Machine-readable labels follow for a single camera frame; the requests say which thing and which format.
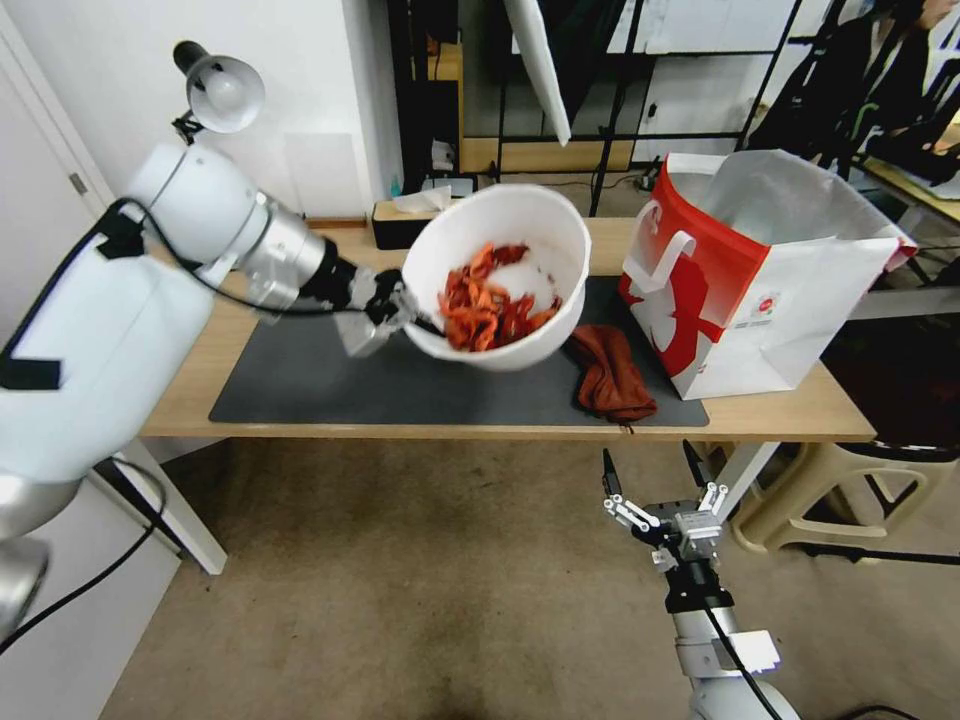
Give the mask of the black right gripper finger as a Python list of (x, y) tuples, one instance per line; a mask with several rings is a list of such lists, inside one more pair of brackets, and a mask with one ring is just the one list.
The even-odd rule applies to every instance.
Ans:
[(655, 528), (655, 517), (624, 497), (615, 463), (607, 448), (602, 450), (602, 465), (605, 512), (635, 536), (646, 537)]
[(693, 443), (684, 440), (682, 449), (693, 480), (701, 490), (697, 510), (718, 516), (725, 502), (728, 487), (717, 482), (707, 455), (698, 451)]

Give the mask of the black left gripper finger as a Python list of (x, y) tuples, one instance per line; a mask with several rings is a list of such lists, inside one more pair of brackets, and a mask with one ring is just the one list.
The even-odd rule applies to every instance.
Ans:
[(377, 308), (412, 308), (413, 299), (409, 293), (400, 269), (392, 268), (378, 272), (374, 276), (375, 294), (373, 304)]
[(367, 317), (375, 326), (390, 328), (391, 332), (413, 325), (433, 336), (444, 337), (444, 331), (411, 298), (374, 299), (367, 304)]

